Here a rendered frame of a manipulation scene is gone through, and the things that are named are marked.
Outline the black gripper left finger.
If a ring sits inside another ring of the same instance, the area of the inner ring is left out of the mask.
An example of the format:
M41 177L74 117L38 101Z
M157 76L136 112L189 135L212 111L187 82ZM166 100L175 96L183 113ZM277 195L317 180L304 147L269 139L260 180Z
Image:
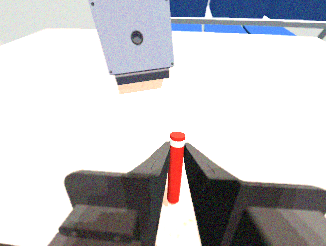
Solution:
M129 172L77 170L63 185L70 205L134 209L142 246L155 246L170 162L170 141Z

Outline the red peg with white band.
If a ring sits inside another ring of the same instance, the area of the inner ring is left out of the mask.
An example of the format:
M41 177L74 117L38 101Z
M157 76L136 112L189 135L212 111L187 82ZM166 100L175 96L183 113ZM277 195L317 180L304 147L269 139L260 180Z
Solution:
M170 162L167 185L167 201L170 204L179 202L185 137L186 135L182 132L170 133Z

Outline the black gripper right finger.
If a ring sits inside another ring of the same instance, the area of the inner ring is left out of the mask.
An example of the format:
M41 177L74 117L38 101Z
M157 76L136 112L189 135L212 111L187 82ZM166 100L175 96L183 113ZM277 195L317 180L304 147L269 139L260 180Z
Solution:
M318 211L326 189L294 183L240 180L185 142L184 166L201 246L230 246L247 207Z

